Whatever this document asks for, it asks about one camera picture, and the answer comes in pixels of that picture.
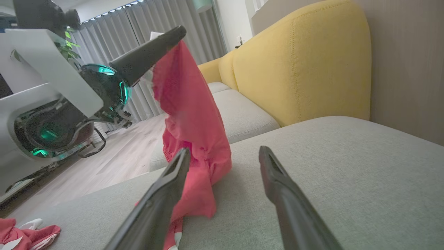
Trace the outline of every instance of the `green plant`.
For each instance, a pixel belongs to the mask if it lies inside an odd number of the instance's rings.
[[[71,28],[68,28],[67,31],[65,31],[66,37],[71,39],[71,34],[68,31],[72,32],[74,30]],[[59,46],[57,46],[57,48],[59,49],[60,54],[62,54],[62,56],[66,60],[68,60],[69,58],[78,59],[78,58],[80,58],[80,55],[75,53],[74,51],[72,51],[73,46],[80,47],[79,45],[66,40],[66,45],[64,45],[64,46],[59,45]],[[17,61],[21,61],[20,55],[18,54],[18,52],[15,49],[11,52],[11,56],[14,56],[17,59]]]

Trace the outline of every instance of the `curtain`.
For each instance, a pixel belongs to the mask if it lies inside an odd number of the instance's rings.
[[[72,33],[80,63],[108,62],[147,42],[151,31],[166,32],[178,25],[187,30],[184,41],[197,64],[219,57],[226,51],[213,9],[197,13],[192,0],[142,0],[111,10],[82,24]],[[139,122],[163,111],[154,100],[150,79],[142,77],[132,90],[126,109]]]

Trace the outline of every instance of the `sofa seat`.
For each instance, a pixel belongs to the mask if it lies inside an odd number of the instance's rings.
[[[227,89],[231,89],[230,87],[228,87],[227,85],[223,84],[222,82],[210,82],[208,84],[208,87],[210,88],[211,93],[217,93],[217,92],[221,92]]]
[[[280,128],[269,114],[236,90],[216,92],[213,93],[213,97],[230,144]],[[163,154],[163,141],[159,140],[151,155],[149,171],[167,165],[168,162]]]
[[[231,145],[217,213],[184,221],[180,250],[283,249],[259,169],[269,146],[344,249],[444,246],[444,147],[372,122],[323,117]],[[30,215],[62,232],[51,250],[103,249],[163,170]]]

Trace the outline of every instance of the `lamp shade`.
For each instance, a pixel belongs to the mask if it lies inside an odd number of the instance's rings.
[[[198,13],[205,12],[213,6],[211,0],[193,0],[193,3]]]

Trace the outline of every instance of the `red clothing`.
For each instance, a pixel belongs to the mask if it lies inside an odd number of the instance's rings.
[[[171,217],[165,242],[175,245],[174,233],[182,231],[183,216],[212,217],[216,203],[211,186],[231,170],[231,151],[213,95],[185,43],[181,41],[153,70],[153,90],[165,120],[163,152],[170,162],[184,147],[190,148],[190,170],[181,200]]]
[[[29,249],[43,249],[50,245],[53,239],[48,242],[45,241],[50,237],[55,237],[60,234],[60,227],[47,226],[40,230],[18,229],[15,227],[15,219],[1,219],[0,218],[0,244],[6,244],[22,237],[20,243],[14,250],[29,250]]]

